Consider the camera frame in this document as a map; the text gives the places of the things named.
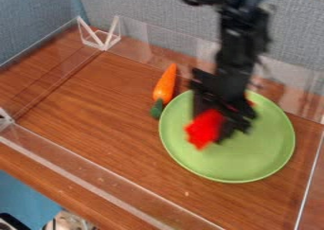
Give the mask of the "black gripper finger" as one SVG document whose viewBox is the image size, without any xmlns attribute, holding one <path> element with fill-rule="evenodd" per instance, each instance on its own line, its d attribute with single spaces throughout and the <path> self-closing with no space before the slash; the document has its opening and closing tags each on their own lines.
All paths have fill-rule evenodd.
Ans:
<svg viewBox="0 0 324 230">
<path fill-rule="evenodd" d="M 218 136 L 214 142 L 221 143 L 223 140 L 229 139 L 233 136 L 234 132 L 246 133 L 250 125 L 250 121 L 244 116 L 221 114 L 217 126 Z"/>
<path fill-rule="evenodd" d="M 207 110 L 217 110 L 215 97 L 209 93 L 194 92 L 193 116 L 198 117 Z"/>
</svg>

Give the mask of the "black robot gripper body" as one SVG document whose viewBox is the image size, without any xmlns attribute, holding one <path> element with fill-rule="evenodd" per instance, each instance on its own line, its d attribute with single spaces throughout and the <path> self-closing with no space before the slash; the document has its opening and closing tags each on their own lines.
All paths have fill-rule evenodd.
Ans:
<svg viewBox="0 0 324 230">
<path fill-rule="evenodd" d="M 223 8 L 219 12 L 219 51 L 213 72 L 193 69 L 190 89 L 215 97 L 217 111 L 241 115 L 249 121 L 257 117 L 245 98 L 245 90 L 260 55 L 266 51 L 269 13 L 256 8 Z"/>
</svg>

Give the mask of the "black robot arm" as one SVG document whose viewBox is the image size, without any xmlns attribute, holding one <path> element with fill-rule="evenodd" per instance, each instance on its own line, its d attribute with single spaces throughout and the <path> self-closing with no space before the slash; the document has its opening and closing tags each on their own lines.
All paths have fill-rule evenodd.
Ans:
<svg viewBox="0 0 324 230">
<path fill-rule="evenodd" d="M 257 117 L 245 90 L 260 55 L 266 52 L 269 12 L 265 0 L 182 0 L 190 6 L 214 6 L 219 13 L 219 51 L 215 70 L 195 68 L 190 80 L 194 120 L 187 140 L 197 148 L 218 143 L 234 132 L 248 132 Z"/>
</svg>

